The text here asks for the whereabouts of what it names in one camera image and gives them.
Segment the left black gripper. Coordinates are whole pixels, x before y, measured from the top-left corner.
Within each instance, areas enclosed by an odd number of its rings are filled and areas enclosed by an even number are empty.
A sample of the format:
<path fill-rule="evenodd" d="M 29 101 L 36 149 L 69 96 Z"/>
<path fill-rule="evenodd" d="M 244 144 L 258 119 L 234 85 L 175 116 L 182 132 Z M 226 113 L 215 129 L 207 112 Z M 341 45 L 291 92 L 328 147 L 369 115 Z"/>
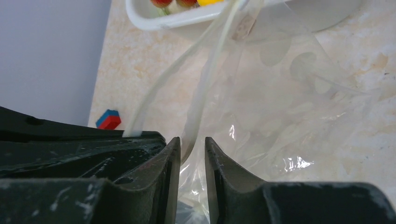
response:
<path fill-rule="evenodd" d="M 165 146 L 153 131 L 122 137 L 0 109 L 1 178 L 107 178 L 118 180 Z"/>

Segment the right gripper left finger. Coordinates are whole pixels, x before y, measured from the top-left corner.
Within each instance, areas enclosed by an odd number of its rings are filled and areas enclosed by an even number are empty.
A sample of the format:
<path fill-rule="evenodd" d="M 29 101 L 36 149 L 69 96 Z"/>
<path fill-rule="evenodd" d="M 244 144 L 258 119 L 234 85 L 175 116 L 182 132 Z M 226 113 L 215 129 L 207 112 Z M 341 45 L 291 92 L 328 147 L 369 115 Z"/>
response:
<path fill-rule="evenodd" d="M 0 169 L 3 224 L 172 224 L 180 139 L 124 139 Z"/>

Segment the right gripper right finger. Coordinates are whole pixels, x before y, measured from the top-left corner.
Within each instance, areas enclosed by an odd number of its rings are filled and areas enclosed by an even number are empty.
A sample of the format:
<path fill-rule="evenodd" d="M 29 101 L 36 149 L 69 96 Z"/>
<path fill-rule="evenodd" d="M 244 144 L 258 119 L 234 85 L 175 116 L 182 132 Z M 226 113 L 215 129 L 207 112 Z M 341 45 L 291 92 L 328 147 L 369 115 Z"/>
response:
<path fill-rule="evenodd" d="M 364 182 L 266 182 L 205 139 L 212 224 L 393 224 L 396 213 Z"/>

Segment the clear zip top bag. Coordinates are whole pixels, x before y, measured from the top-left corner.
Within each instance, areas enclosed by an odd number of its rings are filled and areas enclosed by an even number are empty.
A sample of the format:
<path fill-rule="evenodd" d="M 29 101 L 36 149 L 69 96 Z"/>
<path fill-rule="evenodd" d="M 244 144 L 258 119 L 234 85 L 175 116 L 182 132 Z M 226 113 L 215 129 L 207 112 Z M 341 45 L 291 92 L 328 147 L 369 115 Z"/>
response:
<path fill-rule="evenodd" d="M 364 182 L 396 211 L 396 3 L 375 0 L 333 63 L 284 3 L 232 1 L 164 73 L 125 135 L 180 137 L 177 224 L 211 224 L 205 139 L 266 182 Z"/>

